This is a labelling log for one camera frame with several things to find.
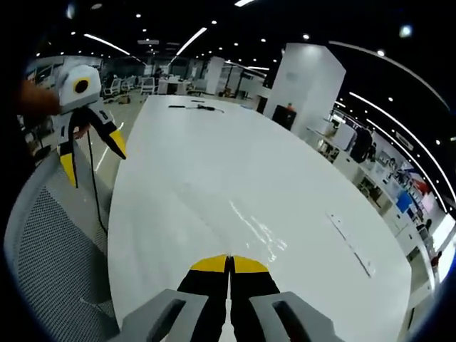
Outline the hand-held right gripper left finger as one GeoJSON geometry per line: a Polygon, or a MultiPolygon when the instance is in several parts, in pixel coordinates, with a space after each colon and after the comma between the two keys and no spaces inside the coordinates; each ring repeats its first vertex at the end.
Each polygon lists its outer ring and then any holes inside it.
{"type": "Polygon", "coordinates": [[[176,290],[165,289],[129,313],[120,341],[218,341],[226,320],[229,257],[192,265],[176,290]]]}

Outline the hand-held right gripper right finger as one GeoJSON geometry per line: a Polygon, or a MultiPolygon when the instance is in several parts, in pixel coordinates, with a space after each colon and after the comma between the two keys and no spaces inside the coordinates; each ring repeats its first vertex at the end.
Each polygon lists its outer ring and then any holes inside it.
{"type": "Polygon", "coordinates": [[[230,299],[237,341],[340,341],[330,318],[295,293],[280,291],[256,260],[230,258],[230,299]]]}

